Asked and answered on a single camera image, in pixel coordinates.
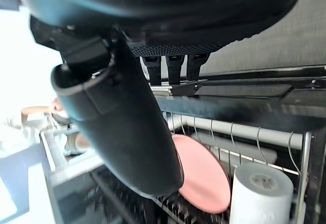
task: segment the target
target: dishwasher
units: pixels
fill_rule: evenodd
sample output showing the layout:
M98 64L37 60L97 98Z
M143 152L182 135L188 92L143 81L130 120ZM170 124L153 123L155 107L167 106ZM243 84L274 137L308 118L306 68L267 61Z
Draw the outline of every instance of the dishwasher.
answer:
M209 150L231 186L245 163L277 171L293 187L291 223L324 222L325 66L200 74L212 52L274 25L297 0L23 2L35 41L61 54L52 87L107 167L84 164L84 173L91 192L122 216L113 223L162 222L153 213L170 223L232 222L233 200L209 214L179 194L185 175L176 134ZM275 215L264 213L263 223Z
M290 223L323 223L324 76L324 66L268 69L203 76L179 85L163 82L151 90L171 134L188 135L208 148L226 172L231 192L234 170L241 164L267 164L293 182ZM76 130L72 125L64 133ZM232 203L226 211L210 214L177 191L143 198L103 165L87 175L92 189L113 201L126 223L167 223L164 213L169 223L229 223Z

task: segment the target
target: black plastic part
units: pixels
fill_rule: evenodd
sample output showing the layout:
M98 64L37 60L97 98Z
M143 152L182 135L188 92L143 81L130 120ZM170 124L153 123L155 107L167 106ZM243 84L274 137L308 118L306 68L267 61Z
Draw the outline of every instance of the black plastic part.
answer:
M75 83L66 65L55 67L52 86L118 179L145 197L171 194L183 174L169 129L140 62L122 40L113 52L113 63L84 83Z
M152 86L161 85L161 57L144 57L142 58L149 74L149 81Z
M31 14L77 30L121 29L138 57L208 53L258 34L297 0L24 0Z
M169 84L180 84L181 66L184 61L184 56L166 56L166 61L168 66Z
M205 64L209 58L208 54L188 55L187 59L187 80L198 80L200 67Z

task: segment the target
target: white paper cup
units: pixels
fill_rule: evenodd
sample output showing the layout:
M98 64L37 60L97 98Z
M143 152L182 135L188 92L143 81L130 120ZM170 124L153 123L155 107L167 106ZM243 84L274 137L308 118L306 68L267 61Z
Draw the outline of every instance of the white paper cup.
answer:
M235 170L230 224L289 224L293 184L275 168L245 163Z

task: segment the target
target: gray fabric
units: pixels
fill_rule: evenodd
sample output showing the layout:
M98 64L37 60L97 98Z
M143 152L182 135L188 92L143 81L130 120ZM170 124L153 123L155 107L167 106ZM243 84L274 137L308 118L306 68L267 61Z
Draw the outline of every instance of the gray fabric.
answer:
M326 0L299 0L261 34L211 55L202 73L325 64Z

